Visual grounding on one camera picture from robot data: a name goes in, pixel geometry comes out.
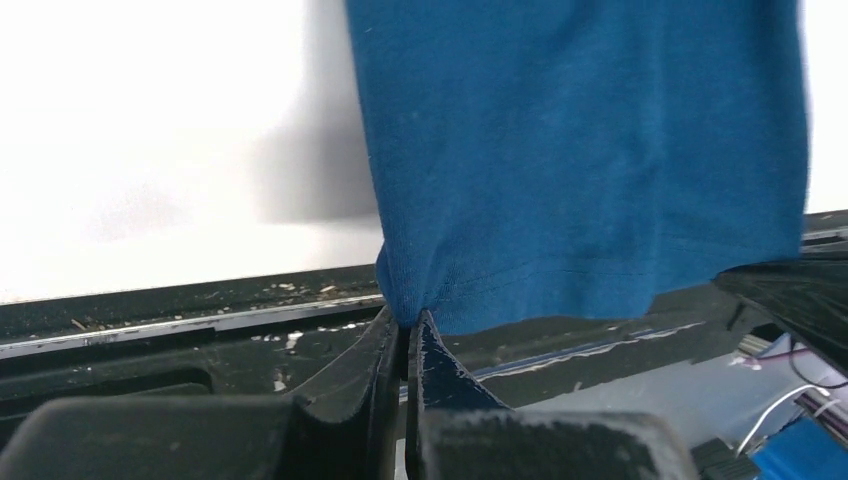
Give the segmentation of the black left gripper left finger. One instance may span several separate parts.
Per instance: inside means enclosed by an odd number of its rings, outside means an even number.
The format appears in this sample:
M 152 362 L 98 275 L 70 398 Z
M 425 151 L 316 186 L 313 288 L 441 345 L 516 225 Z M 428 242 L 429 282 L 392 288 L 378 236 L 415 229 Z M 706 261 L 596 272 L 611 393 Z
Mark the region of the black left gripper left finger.
M 76 397 L 36 409 L 5 479 L 390 479 L 400 332 L 378 313 L 287 394 Z

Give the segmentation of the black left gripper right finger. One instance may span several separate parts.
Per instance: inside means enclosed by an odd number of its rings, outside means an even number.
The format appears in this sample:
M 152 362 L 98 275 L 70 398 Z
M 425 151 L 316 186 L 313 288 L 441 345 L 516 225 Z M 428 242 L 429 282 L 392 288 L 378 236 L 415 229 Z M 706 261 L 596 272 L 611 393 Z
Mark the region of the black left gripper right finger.
M 516 411 L 451 354 L 431 313 L 411 330 L 410 479 L 696 479 L 689 450 L 643 413 Z

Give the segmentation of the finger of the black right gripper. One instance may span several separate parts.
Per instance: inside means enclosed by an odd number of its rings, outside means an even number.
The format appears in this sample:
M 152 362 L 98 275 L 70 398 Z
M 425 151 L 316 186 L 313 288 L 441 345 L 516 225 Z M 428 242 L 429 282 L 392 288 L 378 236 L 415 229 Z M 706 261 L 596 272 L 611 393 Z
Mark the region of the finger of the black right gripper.
M 799 258 L 734 268 L 714 284 L 762 311 L 847 373 L 847 260 Z

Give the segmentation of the blue t-shirt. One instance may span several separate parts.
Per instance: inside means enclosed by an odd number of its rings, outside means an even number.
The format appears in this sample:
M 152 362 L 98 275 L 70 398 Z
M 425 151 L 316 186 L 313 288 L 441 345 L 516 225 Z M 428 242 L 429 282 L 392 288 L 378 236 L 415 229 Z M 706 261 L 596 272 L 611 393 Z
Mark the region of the blue t-shirt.
M 630 319 L 797 257 L 794 1 L 350 1 L 396 321 Z

